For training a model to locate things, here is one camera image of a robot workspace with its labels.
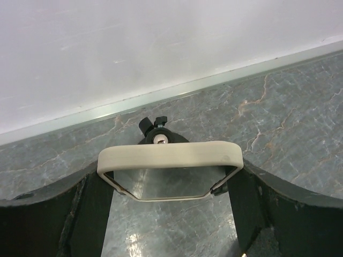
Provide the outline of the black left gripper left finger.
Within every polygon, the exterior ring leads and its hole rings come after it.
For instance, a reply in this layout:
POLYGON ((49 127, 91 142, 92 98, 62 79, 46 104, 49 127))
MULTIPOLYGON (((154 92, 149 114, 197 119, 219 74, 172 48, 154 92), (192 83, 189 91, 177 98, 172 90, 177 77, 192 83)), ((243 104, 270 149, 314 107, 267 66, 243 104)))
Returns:
POLYGON ((1 200, 1 256, 100 256, 113 188, 96 169, 1 200))

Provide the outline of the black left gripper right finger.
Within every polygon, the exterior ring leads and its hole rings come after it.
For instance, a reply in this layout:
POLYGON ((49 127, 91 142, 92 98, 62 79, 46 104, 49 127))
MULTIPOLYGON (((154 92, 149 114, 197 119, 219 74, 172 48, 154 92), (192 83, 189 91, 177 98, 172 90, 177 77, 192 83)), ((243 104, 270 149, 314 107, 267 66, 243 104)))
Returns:
POLYGON ((273 229, 282 256, 342 256, 342 200, 296 186, 245 161, 228 182, 238 244, 273 229))

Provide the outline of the black phone stand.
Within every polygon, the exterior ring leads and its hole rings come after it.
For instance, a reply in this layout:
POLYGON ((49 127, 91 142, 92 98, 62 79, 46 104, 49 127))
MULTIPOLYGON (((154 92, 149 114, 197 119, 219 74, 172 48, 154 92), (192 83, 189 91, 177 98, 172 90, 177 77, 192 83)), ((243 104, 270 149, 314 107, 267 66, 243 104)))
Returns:
POLYGON ((144 139, 139 141, 138 144, 143 145, 189 142, 188 139, 180 134, 165 128, 165 124, 167 122, 167 116, 157 117, 154 123, 152 123, 148 117, 143 118, 139 122, 138 126, 144 135, 144 139))

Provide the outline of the smartphone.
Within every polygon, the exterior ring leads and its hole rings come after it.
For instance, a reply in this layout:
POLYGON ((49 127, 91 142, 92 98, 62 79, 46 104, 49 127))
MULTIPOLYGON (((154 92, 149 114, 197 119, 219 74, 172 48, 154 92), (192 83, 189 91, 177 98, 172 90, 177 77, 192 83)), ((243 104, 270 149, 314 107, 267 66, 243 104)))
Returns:
POLYGON ((98 156, 97 174, 118 193, 138 202, 190 201, 207 198, 244 167, 241 147, 232 142, 207 141, 167 144, 114 146, 102 150, 98 156), (165 169, 224 166, 235 169, 215 183, 205 194, 180 198, 139 199, 106 173, 130 169, 165 169))

